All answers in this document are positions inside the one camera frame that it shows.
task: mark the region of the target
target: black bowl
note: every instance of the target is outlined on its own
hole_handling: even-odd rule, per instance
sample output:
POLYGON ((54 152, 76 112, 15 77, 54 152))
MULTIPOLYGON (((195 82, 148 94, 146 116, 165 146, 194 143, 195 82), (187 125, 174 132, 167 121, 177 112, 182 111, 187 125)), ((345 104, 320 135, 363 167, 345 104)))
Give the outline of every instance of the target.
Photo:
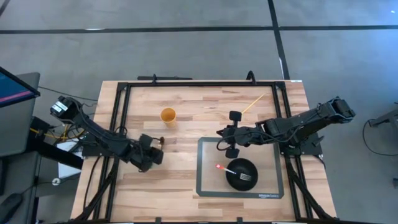
POLYGON ((237 174, 232 174, 230 172, 226 173, 226 180, 231 187, 239 191, 247 191, 256 186, 259 174, 257 172, 256 166, 247 159, 239 158, 232 160, 227 169, 236 172, 237 174), (240 174, 246 174, 251 176, 251 180, 241 180, 240 174))

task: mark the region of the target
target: wooden table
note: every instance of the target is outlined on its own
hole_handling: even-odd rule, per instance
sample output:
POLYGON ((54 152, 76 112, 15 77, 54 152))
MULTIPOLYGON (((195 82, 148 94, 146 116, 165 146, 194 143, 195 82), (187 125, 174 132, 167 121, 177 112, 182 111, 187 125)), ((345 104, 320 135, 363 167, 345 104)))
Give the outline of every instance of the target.
MULTIPOLYGON (((104 128, 109 128, 117 84, 117 81, 105 81, 101 87, 94 121, 104 128)), ((303 83, 286 81, 286 87, 292 114, 308 110, 303 83)), ((144 174, 138 173, 137 167, 132 164, 120 163, 111 221, 154 222, 155 217, 162 217, 165 222, 234 222, 236 217, 243 217, 245 221, 294 220, 285 162, 282 157, 280 162, 285 193, 282 199, 199 197, 195 190, 198 139, 204 136, 219 137, 216 131, 223 129, 226 124, 231 124, 228 119, 229 111, 244 110, 263 93, 264 97, 244 114, 240 124, 245 126, 252 126, 256 121, 276 117, 271 88, 264 86, 132 88, 126 121, 128 136, 136 139, 141 133, 153 137, 164 136, 165 154, 161 165, 154 165, 144 174), (167 129, 161 122, 159 115, 166 107, 176 110, 177 129, 167 129)), ((284 111, 281 93, 279 99, 281 110, 284 111)), ((122 104, 119 105, 116 126, 120 121, 122 104)), ((95 159, 85 159, 71 218, 82 212, 88 177, 95 159)), ((101 163, 102 160, 95 168, 88 191, 88 202, 98 189, 101 163)), ((313 156, 302 156, 302 163, 309 191, 327 213, 335 216, 323 165, 313 156)), ((301 214, 304 217, 302 194, 299 189, 297 193, 301 214)), ((107 198, 106 192, 101 204, 100 218, 104 217, 107 198)))

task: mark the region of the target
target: orange cup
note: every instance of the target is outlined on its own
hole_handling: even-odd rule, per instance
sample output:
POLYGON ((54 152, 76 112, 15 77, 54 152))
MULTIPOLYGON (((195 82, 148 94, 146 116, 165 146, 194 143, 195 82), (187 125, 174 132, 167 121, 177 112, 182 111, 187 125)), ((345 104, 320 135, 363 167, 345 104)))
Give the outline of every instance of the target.
POLYGON ((172 108, 166 108, 166 109, 162 110, 162 112, 160 113, 161 120, 169 128, 176 127, 176 125, 177 125, 176 117, 177 117, 177 114, 175 113, 175 110, 172 108))

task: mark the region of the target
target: monitor screen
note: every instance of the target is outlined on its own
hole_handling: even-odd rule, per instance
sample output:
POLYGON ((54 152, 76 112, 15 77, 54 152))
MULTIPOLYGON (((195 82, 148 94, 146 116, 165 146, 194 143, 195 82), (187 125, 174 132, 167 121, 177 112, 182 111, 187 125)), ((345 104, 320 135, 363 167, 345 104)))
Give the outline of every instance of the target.
POLYGON ((0 108, 39 95, 37 90, 0 67, 0 108))

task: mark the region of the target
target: wooden stick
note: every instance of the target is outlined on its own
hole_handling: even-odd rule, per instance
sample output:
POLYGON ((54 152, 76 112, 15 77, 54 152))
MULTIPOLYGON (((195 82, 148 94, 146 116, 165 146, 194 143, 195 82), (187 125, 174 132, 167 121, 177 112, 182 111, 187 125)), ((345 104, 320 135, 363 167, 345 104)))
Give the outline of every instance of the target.
POLYGON ((257 103, 257 101, 259 101, 261 99, 261 97, 263 97, 265 95, 265 93, 263 95, 261 95, 259 98, 257 98, 256 100, 254 100, 253 103, 251 103, 246 109, 244 109, 244 111, 242 111, 242 114, 244 114, 244 112, 246 112, 251 106, 253 106, 255 103, 257 103))

